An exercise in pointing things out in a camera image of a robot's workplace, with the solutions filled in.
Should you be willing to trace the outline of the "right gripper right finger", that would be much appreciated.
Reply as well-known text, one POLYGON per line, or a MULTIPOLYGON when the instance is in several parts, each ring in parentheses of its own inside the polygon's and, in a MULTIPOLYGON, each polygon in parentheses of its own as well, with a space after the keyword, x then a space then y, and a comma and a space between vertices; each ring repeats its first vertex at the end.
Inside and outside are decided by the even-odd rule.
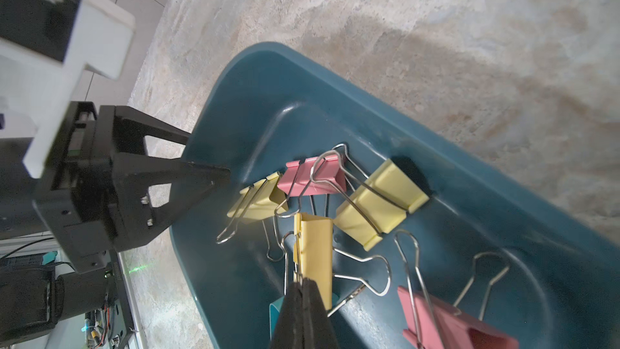
POLYGON ((303 328, 304 348, 339 348, 318 286, 310 279, 303 279, 303 328))

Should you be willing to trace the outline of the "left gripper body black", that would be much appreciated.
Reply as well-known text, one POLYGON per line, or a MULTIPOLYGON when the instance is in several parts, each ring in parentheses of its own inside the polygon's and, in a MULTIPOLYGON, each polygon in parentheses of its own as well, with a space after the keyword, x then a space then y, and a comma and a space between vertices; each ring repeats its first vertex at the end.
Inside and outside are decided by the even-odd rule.
POLYGON ((37 214, 80 273, 108 264, 121 231, 112 183, 116 112, 70 103, 35 190, 37 214))

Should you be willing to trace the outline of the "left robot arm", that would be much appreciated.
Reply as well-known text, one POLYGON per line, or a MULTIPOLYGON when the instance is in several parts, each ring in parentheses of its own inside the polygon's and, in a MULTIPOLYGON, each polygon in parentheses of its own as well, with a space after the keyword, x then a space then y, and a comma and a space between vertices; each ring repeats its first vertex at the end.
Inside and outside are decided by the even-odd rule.
POLYGON ((156 158, 145 141, 185 145, 189 134, 127 106, 72 102, 31 176, 29 137, 1 142, 1 344, 50 333, 99 310, 93 341, 130 318, 119 254, 143 247, 229 181, 221 166, 156 158))

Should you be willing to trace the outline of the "teal plastic storage box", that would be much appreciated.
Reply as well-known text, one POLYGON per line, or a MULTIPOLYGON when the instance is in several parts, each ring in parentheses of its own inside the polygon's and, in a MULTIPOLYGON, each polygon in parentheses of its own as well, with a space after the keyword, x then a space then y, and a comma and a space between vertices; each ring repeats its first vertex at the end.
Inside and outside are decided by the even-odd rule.
POLYGON ((290 48, 224 69, 183 159, 229 182, 170 228, 216 348, 616 348, 619 251, 545 200, 290 48))

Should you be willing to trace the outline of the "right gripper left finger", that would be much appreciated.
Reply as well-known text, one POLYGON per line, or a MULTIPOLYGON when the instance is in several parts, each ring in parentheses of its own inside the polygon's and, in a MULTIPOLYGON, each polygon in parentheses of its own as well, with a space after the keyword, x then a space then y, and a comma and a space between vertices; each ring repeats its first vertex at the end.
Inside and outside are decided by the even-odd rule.
POLYGON ((303 294, 299 283, 292 283, 284 296, 274 339, 269 348, 303 348, 303 294))

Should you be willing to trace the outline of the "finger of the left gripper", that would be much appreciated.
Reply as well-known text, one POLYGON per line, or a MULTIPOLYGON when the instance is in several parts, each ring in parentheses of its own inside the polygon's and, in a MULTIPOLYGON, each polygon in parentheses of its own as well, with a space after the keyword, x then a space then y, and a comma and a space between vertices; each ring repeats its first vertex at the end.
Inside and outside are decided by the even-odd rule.
POLYGON ((229 169, 181 158, 119 153, 112 165, 117 251, 143 247, 230 181, 229 169))
POLYGON ((101 106, 96 144, 114 153, 146 155, 145 138, 155 137, 186 145, 190 134, 129 106, 101 106))

